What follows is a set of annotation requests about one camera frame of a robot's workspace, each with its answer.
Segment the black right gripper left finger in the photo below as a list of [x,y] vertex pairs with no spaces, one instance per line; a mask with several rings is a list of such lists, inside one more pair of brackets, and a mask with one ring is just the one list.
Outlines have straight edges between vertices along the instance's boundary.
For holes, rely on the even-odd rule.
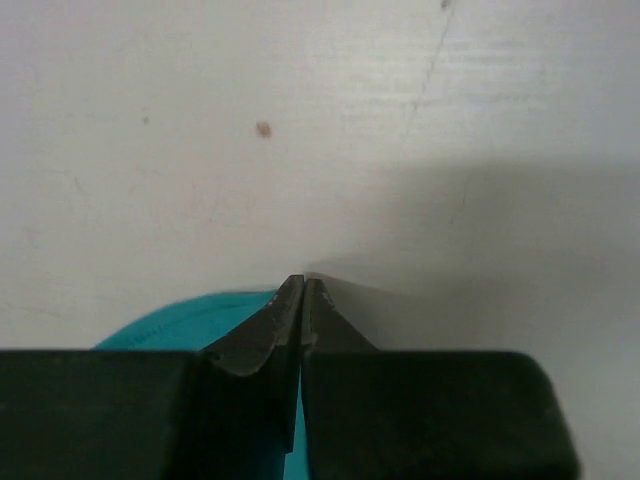
[[5,350],[5,479],[280,479],[304,279],[197,351]]

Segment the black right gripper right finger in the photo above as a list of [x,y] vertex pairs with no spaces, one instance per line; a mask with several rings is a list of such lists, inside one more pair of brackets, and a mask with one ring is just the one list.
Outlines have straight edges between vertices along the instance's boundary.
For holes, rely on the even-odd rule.
[[549,377],[512,351],[389,351],[305,287],[301,395],[313,479],[576,479]]

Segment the teal t shirt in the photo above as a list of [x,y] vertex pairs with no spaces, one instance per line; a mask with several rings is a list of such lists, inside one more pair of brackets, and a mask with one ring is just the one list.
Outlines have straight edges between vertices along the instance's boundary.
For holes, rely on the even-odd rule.
[[273,290],[217,292],[165,305],[115,331],[96,350],[201,350],[270,303]]

